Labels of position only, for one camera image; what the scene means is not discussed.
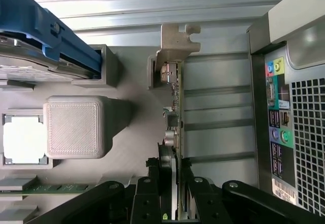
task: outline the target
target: label sticker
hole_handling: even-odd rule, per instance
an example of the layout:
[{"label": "label sticker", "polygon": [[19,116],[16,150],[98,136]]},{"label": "label sticker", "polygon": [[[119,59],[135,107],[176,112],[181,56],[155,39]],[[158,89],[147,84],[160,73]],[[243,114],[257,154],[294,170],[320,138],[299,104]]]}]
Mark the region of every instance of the label sticker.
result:
[{"label": "label sticker", "polygon": [[279,100],[279,108],[289,110],[290,109],[290,102],[289,101]]},{"label": "label sticker", "polygon": [[274,178],[272,178],[272,192],[280,199],[297,205],[297,198],[294,189],[284,185]]}]

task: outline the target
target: ventilation grille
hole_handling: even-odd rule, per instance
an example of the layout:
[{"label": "ventilation grille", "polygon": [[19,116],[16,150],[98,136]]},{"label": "ventilation grille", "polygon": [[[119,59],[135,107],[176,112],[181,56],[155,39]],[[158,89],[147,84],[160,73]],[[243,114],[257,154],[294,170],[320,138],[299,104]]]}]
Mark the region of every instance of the ventilation grille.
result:
[{"label": "ventilation grille", "polygon": [[299,204],[325,216],[325,79],[291,85]]}]

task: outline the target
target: barcode label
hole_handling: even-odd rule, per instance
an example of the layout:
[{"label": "barcode label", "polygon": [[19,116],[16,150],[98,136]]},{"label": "barcode label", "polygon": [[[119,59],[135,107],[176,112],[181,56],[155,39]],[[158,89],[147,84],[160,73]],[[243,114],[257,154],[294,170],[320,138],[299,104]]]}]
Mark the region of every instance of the barcode label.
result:
[{"label": "barcode label", "polygon": [[280,199],[296,204],[296,193],[293,189],[272,178],[272,192]]}]

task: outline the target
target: metal mesh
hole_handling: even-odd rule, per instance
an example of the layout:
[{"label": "metal mesh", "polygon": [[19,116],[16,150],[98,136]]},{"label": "metal mesh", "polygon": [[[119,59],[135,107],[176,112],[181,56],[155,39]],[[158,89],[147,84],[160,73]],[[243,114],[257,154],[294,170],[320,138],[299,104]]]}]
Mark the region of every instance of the metal mesh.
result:
[{"label": "metal mesh", "polygon": [[325,215],[325,79],[291,84],[299,204]]}]

